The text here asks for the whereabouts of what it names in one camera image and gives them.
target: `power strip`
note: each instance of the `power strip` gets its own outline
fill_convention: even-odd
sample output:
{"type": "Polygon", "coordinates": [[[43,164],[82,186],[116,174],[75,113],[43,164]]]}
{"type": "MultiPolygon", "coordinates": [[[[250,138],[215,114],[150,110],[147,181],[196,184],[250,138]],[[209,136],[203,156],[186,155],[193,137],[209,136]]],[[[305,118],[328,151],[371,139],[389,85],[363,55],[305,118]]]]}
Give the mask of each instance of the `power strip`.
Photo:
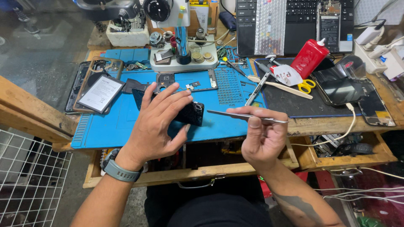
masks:
{"type": "Polygon", "coordinates": [[[379,58],[377,59],[372,59],[369,57],[369,53],[371,53],[373,50],[368,51],[365,50],[364,45],[359,45],[356,40],[355,40],[355,55],[360,57],[364,63],[366,63],[366,72],[369,74],[375,74],[375,73],[383,73],[386,69],[387,66],[382,62],[379,58]]]}

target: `wristwatch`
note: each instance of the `wristwatch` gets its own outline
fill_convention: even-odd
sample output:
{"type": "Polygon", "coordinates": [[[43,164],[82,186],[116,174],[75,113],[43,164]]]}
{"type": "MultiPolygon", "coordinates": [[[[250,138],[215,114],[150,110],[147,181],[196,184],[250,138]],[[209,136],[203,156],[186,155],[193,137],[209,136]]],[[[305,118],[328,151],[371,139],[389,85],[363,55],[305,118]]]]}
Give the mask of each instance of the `wristwatch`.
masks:
{"type": "Polygon", "coordinates": [[[101,168],[111,177],[126,182],[136,182],[139,179],[140,174],[143,171],[143,167],[138,172],[128,171],[120,167],[115,158],[118,155],[120,149],[113,149],[101,163],[101,168]]]}

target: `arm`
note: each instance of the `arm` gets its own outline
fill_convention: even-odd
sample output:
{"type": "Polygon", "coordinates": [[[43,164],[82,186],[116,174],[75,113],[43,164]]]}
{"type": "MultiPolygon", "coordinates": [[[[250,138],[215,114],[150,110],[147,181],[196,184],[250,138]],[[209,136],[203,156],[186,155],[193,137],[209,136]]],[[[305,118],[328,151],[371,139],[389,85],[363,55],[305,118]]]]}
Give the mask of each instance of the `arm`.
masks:
{"type": "MultiPolygon", "coordinates": [[[[167,130],[178,112],[192,102],[191,92],[186,90],[171,95],[179,88],[179,84],[174,83],[151,101],[156,86],[153,82],[146,89],[129,140],[115,159],[126,170],[139,171],[146,161],[173,155],[187,140],[189,124],[184,125],[173,139],[167,135],[167,130]]],[[[132,184],[116,180],[108,174],[103,176],[77,211],[70,226],[118,227],[132,184]]]]}
{"type": "Polygon", "coordinates": [[[241,152],[264,178],[281,210],[295,226],[344,226],[328,203],[277,159],[285,147],[288,125],[263,125],[260,118],[287,121],[285,113],[252,106],[227,111],[257,116],[248,120],[247,138],[241,152]]]}

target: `red glue bottle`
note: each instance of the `red glue bottle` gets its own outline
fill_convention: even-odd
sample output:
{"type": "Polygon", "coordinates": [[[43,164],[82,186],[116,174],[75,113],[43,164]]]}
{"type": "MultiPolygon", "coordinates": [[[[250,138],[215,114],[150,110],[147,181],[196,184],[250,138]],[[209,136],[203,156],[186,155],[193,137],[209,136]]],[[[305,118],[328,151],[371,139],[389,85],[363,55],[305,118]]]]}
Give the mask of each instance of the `red glue bottle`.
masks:
{"type": "Polygon", "coordinates": [[[324,46],[325,38],[321,41],[310,39],[290,65],[303,80],[309,77],[316,67],[326,58],[330,51],[324,46]]]}

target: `black mat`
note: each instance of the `black mat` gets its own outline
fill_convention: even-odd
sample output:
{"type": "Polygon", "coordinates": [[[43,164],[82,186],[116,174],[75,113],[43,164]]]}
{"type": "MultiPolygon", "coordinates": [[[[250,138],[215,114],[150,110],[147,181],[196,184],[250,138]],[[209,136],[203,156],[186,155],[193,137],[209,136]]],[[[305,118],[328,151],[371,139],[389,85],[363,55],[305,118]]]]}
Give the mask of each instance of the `black mat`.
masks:
{"type": "MultiPolygon", "coordinates": [[[[290,65],[293,58],[276,59],[279,63],[290,65]]],[[[257,59],[259,63],[268,65],[268,59],[257,59]]],[[[264,76],[264,72],[257,67],[255,68],[259,74],[259,77],[264,76]]],[[[332,66],[333,63],[329,59],[325,59],[316,69],[324,70],[332,66]]],[[[268,82],[275,82],[275,79],[269,77],[268,82]]],[[[317,87],[312,88],[310,95],[313,99],[306,99],[289,92],[280,90],[276,87],[264,85],[263,86],[264,98],[267,102],[268,109],[287,113],[290,118],[318,118],[318,117],[346,117],[352,116],[352,112],[345,106],[331,107],[326,105],[320,97],[319,89],[317,87]]],[[[359,107],[356,103],[355,113],[357,116],[361,116],[359,107]]]]}

